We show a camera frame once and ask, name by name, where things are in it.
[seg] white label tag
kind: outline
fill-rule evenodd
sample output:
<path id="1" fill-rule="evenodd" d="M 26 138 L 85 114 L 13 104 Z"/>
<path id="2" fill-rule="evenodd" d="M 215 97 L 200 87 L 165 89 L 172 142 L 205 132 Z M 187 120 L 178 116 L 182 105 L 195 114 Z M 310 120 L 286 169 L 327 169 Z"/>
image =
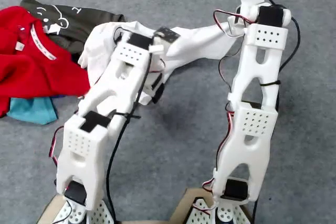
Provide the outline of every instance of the white label tag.
<path id="1" fill-rule="evenodd" d="M 36 47 L 41 51 L 42 54 L 44 54 L 49 60 L 56 60 L 57 59 L 51 52 L 49 52 L 42 45 L 41 41 L 37 37 L 34 25 L 32 25 L 32 27 L 30 29 L 30 34 L 31 34 L 31 37 L 33 38 L 33 42 L 35 43 Z"/>
<path id="2" fill-rule="evenodd" d="M 25 47 L 25 45 L 18 41 L 16 43 L 15 50 L 22 51 L 24 49 L 24 47 Z"/>

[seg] red cloth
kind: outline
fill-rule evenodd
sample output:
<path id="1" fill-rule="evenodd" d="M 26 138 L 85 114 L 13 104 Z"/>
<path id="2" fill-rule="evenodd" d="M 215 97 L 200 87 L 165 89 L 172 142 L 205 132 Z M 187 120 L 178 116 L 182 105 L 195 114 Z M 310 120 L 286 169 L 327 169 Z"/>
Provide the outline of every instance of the red cloth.
<path id="1" fill-rule="evenodd" d="M 15 49 L 18 41 L 22 51 Z M 87 72 L 45 35 L 39 19 L 19 6 L 0 11 L 0 116 L 10 98 L 83 95 L 89 89 Z"/>

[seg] gray carpet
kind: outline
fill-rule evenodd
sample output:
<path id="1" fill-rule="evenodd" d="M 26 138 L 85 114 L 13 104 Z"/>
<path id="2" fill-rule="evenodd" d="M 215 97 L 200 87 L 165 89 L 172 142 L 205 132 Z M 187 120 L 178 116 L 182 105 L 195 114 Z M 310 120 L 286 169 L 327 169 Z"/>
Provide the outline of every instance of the gray carpet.
<path id="1" fill-rule="evenodd" d="M 239 4 L 239 0 L 38 1 L 123 13 L 152 28 L 212 25 L 214 9 L 234 10 Z M 336 0 L 275 1 L 290 7 L 299 21 L 302 46 L 280 76 L 281 112 L 257 223 L 335 223 Z M 0 0 L 0 8 L 19 2 Z M 285 57 L 295 43 L 291 24 Z M 227 76 L 233 77 L 237 63 L 238 58 L 227 61 Z M 227 88 L 217 64 L 199 60 L 178 69 L 159 104 L 138 109 L 142 119 L 127 128 L 111 173 L 118 219 L 167 220 L 186 187 L 199 187 L 211 178 L 215 151 L 227 129 Z M 246 97 L 257 99 L 258 89 L 249 89 Z M 59 120 L 48 126 L 0 120 L 1 223 L 34 223 L 55 194 L 56 169 L 47 157 L 51 136 L 77 102 L 74 97 L 55 99 Z M 112 148 L 110 142 L 106 160 Z"/>

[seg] dark gray t-shirt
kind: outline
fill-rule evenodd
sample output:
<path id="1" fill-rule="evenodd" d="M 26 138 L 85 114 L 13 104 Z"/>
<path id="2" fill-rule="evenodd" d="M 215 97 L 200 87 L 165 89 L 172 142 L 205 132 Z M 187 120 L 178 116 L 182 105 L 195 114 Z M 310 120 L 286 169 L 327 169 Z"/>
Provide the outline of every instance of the dark gray t-shirt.
<path id="1" fill-rule="evenodd" d="M 125 21 L 122 14 L 92 8 L 45 5 L 36 0 L 22 0 L 20 6 L 42 21 L 48 37 L 67 49 L 75 62 L 94 27 L 107 22 Z"/>

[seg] black cable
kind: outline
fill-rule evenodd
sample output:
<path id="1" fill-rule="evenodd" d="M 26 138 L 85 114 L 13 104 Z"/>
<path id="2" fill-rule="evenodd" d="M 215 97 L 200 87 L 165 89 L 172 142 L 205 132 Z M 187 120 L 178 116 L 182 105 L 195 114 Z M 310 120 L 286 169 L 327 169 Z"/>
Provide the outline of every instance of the black cable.
<path id="1" fill-rule="evenodd" d="M 257 213 L 257 207 L 258 207 L 258 200 L 259 200 L 259 198 L 254 202 L 251 224 L 255 224 L 255 221 L 256 221 L 256 213 Z"/>
<path id="2" fill-rule="evenodd" d="M 301 31 L 300 31 L 299 23 L 293 17 L 292 17 L 292 21 L 294 22 L 297 33 L 298 33 L 297 44 L 294 48 L 294 51 L 291 53 L 291 55 L 288 57 L 288 59 L 281 65 L 281 67 L 279 69 L 279 72 L 281 72 L 282 69 L 284 69 L 284 67 L 293 59 L 293 57 L 295 56 L 295 54 L 299 50 L 299 47 L 300 47 L 300 44 L 301 44 Z"/>
<path id="3" fill-rule="evenodd" d="M 52 224 L 61 223 L 61 222 L 65 221 L 66 219 L 68 219 L 68 218 L 69 218 L 69 216 L 70 216 L 70 215 L 71 215 L 71 213 L 72 213 L 72 206 L 71 206 L 71 204 L 69 203 L 69 201 L 67 201 L 67 203 L 68 203 L 68 205 L 69 205 L 69 207 L 70 207 L 70 213 L 68 214 L 68 216 L 67 216 L 67 217 L 65 217 L 65 218 L 63 218 L 63 219 L 61 219 L 61 220 L 55 221 L 55 222 L 53 222 Z"/>
<path id="4" fill-rule="evenodd" d="M 272 5 L 277 5 L 273 0 L 269 0 L 269 2 L 272 4 Z M 279 68 L 279 73 L 282 71 L 282 69 L 293 59 L 293 57 L 295 56 L 295 54 L 297 53 L 297 51 L 299 50 L 299 47 L 300 47 L 300 44 L 301 44 L 301 31 L 300 31 L 300 26 L 299 26 L 299 23 L 297 22 L 297 20 L 295 18 L 292 17 L 291 19 L 294 24 L 295 24 L 295 27 L 296 27 L 296 31 L 297 31 L 297 44 L 293 50 L 293 52 L 290 54 L 290 56 L 287 58 L 287 60 L 280 66 Z"/>
<path id="5" fill-rule="evenodd" d="M 225 55 L 225 56 L 223 56 L 223 58 L 220 59 L 220 60 L 219 60 L 219 63 L 218 63 L 218 72 L 219 72 L 219 75 L 220 75 L 221 79 L 225 82 L 225 84 L 229 87 L 229 91 L 230 91 L 230 93 L 231 93 L 231 91 L 232 91 L 232 90 L 231 90 L 231 85 L 230 85 L 230 83 L 225 79 L 225 77 L 224 77 L 224 75 L 223 75 L 223 73 L 222 73 L 222 70 L 221 70 L 222 62 L 223 62 L 224 60 L 226 60 L 227 58 L 236 56 L 236 55 L 240 52 L 240 50 L 241 50 L 241 48 L 242 48 L 242 46 L 243 46 L 243 42 L 244 42 L 244 36 L 243 36 L 243 39 L 242 39 L 242 41 L 241 41 L 241 44 L 240 44 L 240 47 L 238 48 L 238 50 L 237 50 L 233 55 Z"/>
<path id="6" fill-rule="evenodd" d="M 148 73 L 149 73 L 149 70 L 150 70 L 150 67 L 151 67 L 151 63 L 152 63 L 152 54 L 149 54 L 149 60 L 148 60 L 147 69 L 146 69 L 146 72 L 145 72 L 145 76 L 144 76 L 144 78 L 143 78 L 143 80 L 142 80 L 140 89 L 139 89 L 139 91 L 138 91 L 138 96 L 136 97 L 136 100 L 135 100 L 135 102 L 133 103 L 133 107 L 132 107 L 131 112 L 130 112 L 129 115 L 126 117 L 126 121 L 125 121 L 124 125 L 122 126 L 122 129 L 121 129 L 121 131 L 120 131 L 120 134 L 119 134 L 118 139 L 117 139 L 117 142 L 116 142 L 116 145 L 114 146 L 113 152 L 112 152 L 112 154 L 111 154 L 110 161 L 109 161 L 109 166 L 108 166 L 108 168 L 107 168 L 107 172 L 106 172 L 106 191 L 107 191 L 107 198 L 108 198 L 109 204 L 110 204 L 110 206 L 111 206 L 111 214 L 112 214 L 112 218 L 113 218 L 114 223 L 117 223 L 117 218 L 116 218 L 116 213 L 115 213 L 115 210 L 114 210 L 114 206 L 113 206 L 113 202 L 112 202 L 111 194 L 110 194 L 110 173 L 111 173 L 111 167 L 112 167 L 112 163 L 113 163 L 115 154 L 116 154 L 117 149 L 118 149 L 118 147 L 119 147 L 121 138 L 122 138 L 122 136 L 123 136 L 123 134 L 124 134 L 124 131 L 125 131 L 127 125 L 129 124 L 131 118 L 133 117 L 133 113 L 134 113 L 135 109 L 136 109 L 137 106 L 138 106 L 139 99 L 140 99 L 140 95 L 141 95 L 141 92 L 142 92 L 142 90 L 143 90 L 143 87 L 145 86 L 145 82 L 146 82 L 146 79 L 147 79 L 147 76 L 148 76 Z"/>

